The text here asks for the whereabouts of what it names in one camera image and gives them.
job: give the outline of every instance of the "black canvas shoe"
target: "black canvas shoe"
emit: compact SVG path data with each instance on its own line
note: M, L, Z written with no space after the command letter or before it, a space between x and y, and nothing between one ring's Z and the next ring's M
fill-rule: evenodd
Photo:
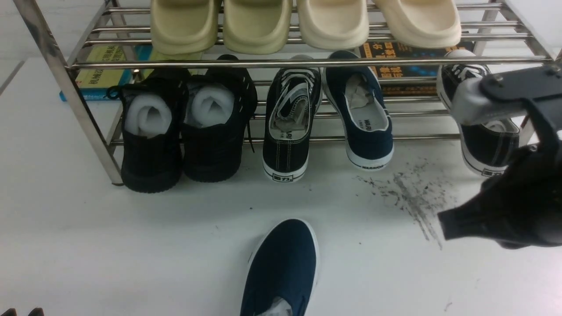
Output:
M446 55L446 57L474 56L475 54L464 49L452 51ZM489 74L491 74L491 71L487 66L441 66L437 75L439 98L451 111L453 98L463 81L471 78L482 78ZM502 174L507 168L511 154L519 148L519 127L510 119L472 126L457 125L461 135L463 160L467 167L485 177Z
M219 60L238 60L222 55ZM209 68L192 76L189 102L183 116L185 144L183 169L199 182L219 182L232 177L242 158L244 130L257 107L256 87L244 68Z
M162 192L178 182L180 119L190 76L184 69L156 69L141 83L107 90L108 98L123 103L121 177L131 190Z
M268 91L263 152L264 172L271 180L290 183L304 175L312 121L321 101L318 69L281 69L273 79Z

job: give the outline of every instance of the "book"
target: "book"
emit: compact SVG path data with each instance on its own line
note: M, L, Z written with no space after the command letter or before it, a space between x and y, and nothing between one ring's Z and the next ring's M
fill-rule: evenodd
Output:
M151 45L136 46L135 52L138 60L200 60L203 53L184 54L181 56L167 56L152 49ZM120 46L95 46L88 55L88 62L125 61L125 55ZM143 70L144 77L153 72L153 69ZM131 71L128 69L82 69L76 77L76 84L86 101L109 101L106 98L107 88L114 85L123 85L132 81ZM62 91L59 93L61 100L66 102Z
M399 42L366 42L359 47L358 54L362 58L390 59L390 58L423 58L443 57L447 52L455 49L474 50L473 42L461 42L456 46L430 49L410 47ZM371 69L378 78L416 78L437 76L439 66L372 66ZM385 96L435 96L435 84L385 84L382 86Z

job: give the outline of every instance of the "slide sandal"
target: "slide sandal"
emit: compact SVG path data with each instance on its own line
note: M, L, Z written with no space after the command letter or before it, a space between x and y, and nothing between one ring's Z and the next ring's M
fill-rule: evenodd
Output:
M232 51L264 55L287 42L293 0L224 0L224 44Z
M152 46L178 55L204 51L217 39L221 0L152 0Z
M443 48L460 42L459 12L454 0L374 0L390 32L416 47Z
M365 0L297 0L305 42L322 49L351 49L369 37Z

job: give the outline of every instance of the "dirt stain on floor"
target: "dirt stain on floor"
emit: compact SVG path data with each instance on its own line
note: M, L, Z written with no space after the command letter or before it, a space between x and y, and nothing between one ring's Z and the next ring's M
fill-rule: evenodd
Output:
M421 159L417 164L409 164L409 170L392 174L392 180L356 177L372 188L374 196L384 199L388 207L397 207L407 212L424 238L435 242L443 249L434 223L437 213L457 204L452 183L447 174L436 168L436 163Z

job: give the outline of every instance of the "stainless steel shoe rack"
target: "stainless steel shoe rack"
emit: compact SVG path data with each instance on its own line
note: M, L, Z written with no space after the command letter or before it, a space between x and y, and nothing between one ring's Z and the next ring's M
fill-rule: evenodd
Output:
M92 21L88 24L84 34L76 48L68 58L64 59L53 34L37 5L37 0L13 0L21 17L24 19L29 31L31 32L39 50L45 58L51 72L59 84L62 92L65 94L69 106L72 108L76 119L80 123L82 130L86 134L88 141L94 148L102 166L111 182L115 185L121 185L119 164L114 158L116 146L122 146L123 140L120 139L121 111L118 111L114 122L111 126L108 136L104 136L100 131L96 120L92 116L88 104L84 101L80 90L76 86L74 80L80 69L130 69L133 72L135 80L141 80L142 73L140 69L154 69L161 67L187 67L192 69L205 69L217 66L230 67L247 67L247 68L279 68L279 67L333 67L333 66L404 66L404 65L443 65L443 64L545 64L553 62L562 57L554 56L548 51L544 41L533 31L533 29L524 21L521 14L518 13L510 3L510 0L489 0L487 3L481 4L459 4L459 10L484 11L481 21L466 21L462 23L464 30L474 29L477 33L463 34L463 40L476 42L475 53L478 57L471 58L393 58L393 59L360 59L360 60L240 60L240 61L137 61L133 50L134 45L150 44L149 38L135 38L131 33L149 33L148 25L127 25L125 15L142 15L150 14L149 8L141 7L122 7L119 0L101 0L101 6ZM375 5L368 5L369 12L378 11ZM499 14L506 21L497 21ZM493 28L513 28L512 33L492 33ZM291 31L298 32L298 25L291 25ZM100 38L102 33L116 34L115 38ZM386 23L378 22L370 24L369 40L392 41L394 37L388 33ZM522 40L531 49L533 55L526 57L480 57L484 51L486 42L496 40ZM217 45L223 43L219 36ZM302 44L303 40L300 36L291 36L287 44ZM123 47L126 62L86 62L88 56L88 48L95 45L120 45ZM381 79L381 84L389 83L434 83L435 78L393 78ZM270 81L258 81L258 86L269 86ZM437 97L389 97L385 98L386 104L392 103L423 103L423 102L439 102ZM265 101L260 101L259 105L265 105ZM255 119L264 120L265 110L263 107L256 113ZM446 116L446 110L419 110L419 111L391 111L393 118L405 117L429 117L429 116ZM317 119L338 119L337 113L317 114ZM525 120L522 135L522 143L527 143L534 133L534 129L528 120ZM395 136L397 141L414 141L422 139L459 139L458 134L426 134L426 135L399 135ZM332 142L344 141L344 136L323 136L313 137L312 142ZM254 143L263 142L263 139L254 139Z

